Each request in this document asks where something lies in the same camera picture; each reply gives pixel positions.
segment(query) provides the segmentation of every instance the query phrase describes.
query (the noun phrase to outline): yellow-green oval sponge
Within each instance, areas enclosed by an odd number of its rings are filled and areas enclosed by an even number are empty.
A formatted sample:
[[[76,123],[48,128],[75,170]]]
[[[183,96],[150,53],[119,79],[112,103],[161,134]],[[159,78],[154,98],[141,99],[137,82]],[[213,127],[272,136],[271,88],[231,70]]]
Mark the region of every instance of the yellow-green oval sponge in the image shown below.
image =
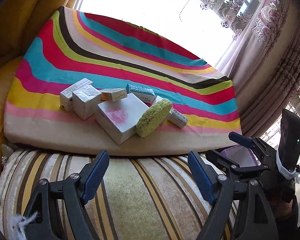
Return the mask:
[[[153,104],[139,119],[137,123],[137,134],[141,137],[146,137],[152,133],[166,118],[171,108],[172,103],[166,98]]]

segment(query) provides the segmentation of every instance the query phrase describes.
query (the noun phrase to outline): striped upholstery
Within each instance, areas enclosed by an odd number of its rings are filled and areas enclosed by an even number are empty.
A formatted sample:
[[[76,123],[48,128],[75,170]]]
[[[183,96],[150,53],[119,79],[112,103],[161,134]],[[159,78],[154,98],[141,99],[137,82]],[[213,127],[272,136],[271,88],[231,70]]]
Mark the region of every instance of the striped upholstery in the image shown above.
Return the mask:
[[[89,156],[16,151],[0,177],[0,230],[8,237],[9,217],[24,212],[41,178],[50,182],[65,179],[91,161]],[[73,239],[62,200],[59,209],[68,239]],[[86,209],[102,240],[192,240],[206,221],[210,206],[192,179],[187,157],[175,156],[111,158]],[[235,216],[233,204],[222,239],[229,240]]]
[[[166,122],[151,135],[135,135],[118,146],[94,117],[82,121],[59,107],[59,93],[85,77],[98,89],[128,83],[152,88],[188,124],[179,129]],[[234,89],[218,70],[141,27],[65,7],[54,13],[25,54],[4,116],[10,141],[83,154],[103,149],[111,155],[185,154],[230,146],[231,131],[241,133]]]

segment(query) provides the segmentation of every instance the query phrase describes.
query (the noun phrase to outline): striped sofa cushion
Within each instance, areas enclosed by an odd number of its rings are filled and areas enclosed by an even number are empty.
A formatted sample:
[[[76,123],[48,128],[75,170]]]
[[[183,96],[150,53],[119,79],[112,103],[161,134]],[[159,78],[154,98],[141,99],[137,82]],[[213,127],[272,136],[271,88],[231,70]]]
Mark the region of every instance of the striped sofa cushion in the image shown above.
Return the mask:
[[[23,214],[41,178],[63,180],[92,160],[89,156],[14,152],[0,177],[0,230],[4,235],[9,237],[9,218]],[[211,209],[193,181],[186,155],[111,157],[95,198],[85,207],[102,240],[196,239]],[[68,239],[74,239],[63,200],[59,200],[59,209]],[[233,203],[223,240],[230,239],[236,210]]]

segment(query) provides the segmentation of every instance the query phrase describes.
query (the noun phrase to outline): black device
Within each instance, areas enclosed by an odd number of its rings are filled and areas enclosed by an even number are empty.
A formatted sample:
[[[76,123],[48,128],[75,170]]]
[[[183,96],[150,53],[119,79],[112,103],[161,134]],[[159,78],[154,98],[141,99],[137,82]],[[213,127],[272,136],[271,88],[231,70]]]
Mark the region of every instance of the black device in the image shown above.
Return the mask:
[[[282,165],[290,171],[300,155],[300,118],[283,109],[281,140],[278,148]],[[266,199],[273,190],[279,191],[282,201],[289,203],[295,194],[294,179],[286,179],[276,164],[277,150],[260,138],[245,138],[235,132],[229,139],[250,148],[260,161],[259,166],[240,167],[238,163],[210,150],[206,159],[223,174],[217,174],[197,152],[190,152],[188,165],[204,200],[212,209],[196,240],[220,240],[226,226],[232,201],[239,200],[231,240],[277,240],[278,232],[273,212]],[[64,199],[70,226],[76,240],[99,240],[84,205],[92,199],[109,165],[109,154],[100,152],[80,173],[67,179],[48,182],[41,179],[27,204],[24,216],[35,212],[39,216],[26,226],[28,240],[66,240],[60,219],[58,199]]]

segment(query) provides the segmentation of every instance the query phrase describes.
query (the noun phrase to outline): metal bolt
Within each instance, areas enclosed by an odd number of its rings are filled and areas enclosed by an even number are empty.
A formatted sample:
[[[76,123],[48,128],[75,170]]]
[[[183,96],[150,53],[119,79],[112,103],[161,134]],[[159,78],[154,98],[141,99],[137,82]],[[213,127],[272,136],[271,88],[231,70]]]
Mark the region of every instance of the metal bolt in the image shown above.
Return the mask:
[[[79,174],[78,173],[72,173],[70,175],[70,179],[77,179],[77,178],[79,178]]]
[[[39,180],[39,184],[40,185],[44,185],[44,184],[46,184],[47,183],[47,180],[46,179],[40,179]]]
[[[258,186],[259,182],[255,179],[250,180],[251,185]]]
[[[227,176],[226,176],[226,175],[223,175],[223,174],[220,174],[220,175],[218,176],[218,179],[219,179],[219,180],[227,180]]]

